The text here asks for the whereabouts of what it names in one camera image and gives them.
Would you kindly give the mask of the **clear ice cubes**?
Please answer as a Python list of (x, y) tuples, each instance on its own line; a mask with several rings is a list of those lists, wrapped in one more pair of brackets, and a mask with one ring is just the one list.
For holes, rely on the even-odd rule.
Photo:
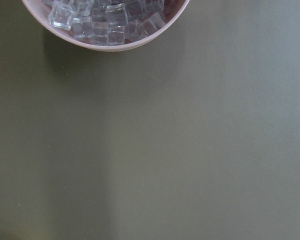
[(77, 41), (119, 46), (140, 41), (167, 22), (174, 0), (45, 0), (47, 20)]

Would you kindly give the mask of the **pink bowl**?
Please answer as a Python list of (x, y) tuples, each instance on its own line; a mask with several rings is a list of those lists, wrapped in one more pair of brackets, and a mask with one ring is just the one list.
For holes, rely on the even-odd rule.
[(166, 16), (167, 23), (166, 25), (158, 30), (157, 32), (153, 33), (150, 36), (145, 37), (139, 41), (135, 41), (132, 43), (127, 43), (123, 45), (115, 45), (115, 46), (99, 46), (93, 45), (89, 42), (81, 42), (75, 40), (69, 33), (66, 31), (55, 28), (50, 25), (48, 21), (48, 13), (51, 11), (50, 7), (44, 4), (41, 0), (23, 0), (22, 3), (27, 8), (27, 10), (31, 13), (31, 15), (50, 33), (57, 36), (58, 38), (71, 43), (76, 46), (80, 46), (85, 49), (90, 49), (94, 51), (101, 51), (101, 52), (122, 52), (128, 51), (132, 49), (136, 49), (141, 47), (164, 33), (173, 23), (181, 16), (183, 11), (186, 9), (187, 5), (189, 4), (189, 0), (177, 0), (173, 6), (172, 12)]

